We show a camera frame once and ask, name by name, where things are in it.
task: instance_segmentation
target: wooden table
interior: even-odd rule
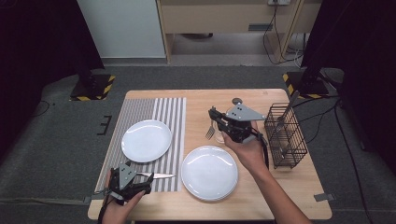
[[[184,186],[181,191],[151,192],[145,195],[134,211],[131,220],[264,220],[274,219],[249,172],[235,154],[214,138],[205,134],[210,126],[208,109],[212,105],[220,112],[233,107],[231,100],[241,98],[243,104],[267,115],[272,103],[286,103],[288,95],[283,90],[177,90],[128,91],[126,99],[186,97],[186,129],[184,157],[201,146],[222,147],[235,159],[239,179],[234,191],[225,199],[203,202],[192,196]],[[263,122],[258,122],[264,132]],[[310,219],[329,219],[332,211],[327,201],[317,202],[314,195],[323,193],[318,174],[309,153],[293,169],[274,169],[270,158],[270,171],[282,188]],[[97,219],[102,200],[92,200],[88,217]]]

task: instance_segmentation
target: gray floor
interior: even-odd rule
[[[301,35],[290,47],[301,46]],[[272,64],[262,47],[262,35],[217,35],[202,38],[178,35],[171,63],[163,60],[125,60],[106,64],[116,81],[104,101],[69,102],[68,96],[78,78],[67,77],[48,85],[37,113],[7,161],[0,167],[0,198],[45,198],[79,201],[92,193],[127,90],[282,88],[281,75],[298,71],[300,61]],[[295,53],[288,55],[294,59]],[[342,71],[325,69],[336,79]],[[329,87],[332,94],[336,92]],[[299,120],[332,107],[335,98],[317,100],[295,108]],[[326,193],[332,193],[332,218],[316,223],[369,223],[362,206],[362,195],[375,224],[396,223],[396,177],[375,152],[360,149],[353,125],[338,108],[350,154],[340,133],[334,112],[326,114],[318,136],[308,144],[319,179]],[[101,122],[112,116],[106,135]],[[306,139],[315,136],[319,117],[302,121]],[[0,223],[95,223],[87,218],[88,206],[0,204]]]

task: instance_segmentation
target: yellow and black hazard tape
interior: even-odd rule
[[[81,95],[71,95],[70,96],[70,101],[91,101],[91,100],[105,100],[107,98],[108,93],[110,92],[111,86],[113,85],[114,79],[116,76],[110,75],[107,76],[108,80],[101,80],[101,85],[103,89],[103,93],[100,95],[88,95],[82,93]]]
[[[286,87],[288,88],[289,95],[293,95],[295,88],[292,86],[290,82],[289,75],[283,74],[283,80],[285,81]],[[318,98],[326,98],[328,94],[300,94],[299,99],[318,99]]]

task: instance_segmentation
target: black curtain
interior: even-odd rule
[[[76,0],[0,1],[2,160],[40,102],[63,77],[104,68]]]
[[[396,174],[395,8],[395,0],[323,0],[303,66],[344,71],[339,94],[362,148],[378,152]]]

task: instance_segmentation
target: white plate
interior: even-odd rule
[[[233,192],[238,181],[238,168],[233,157],[222,148],[198,147],[184,159],[181,179],[195,197],[216,201]]]
[[[160,158],[171,145],[166,124],[148,119],[137,122],[122,137],[122,152],[131,161],[148,162]]]

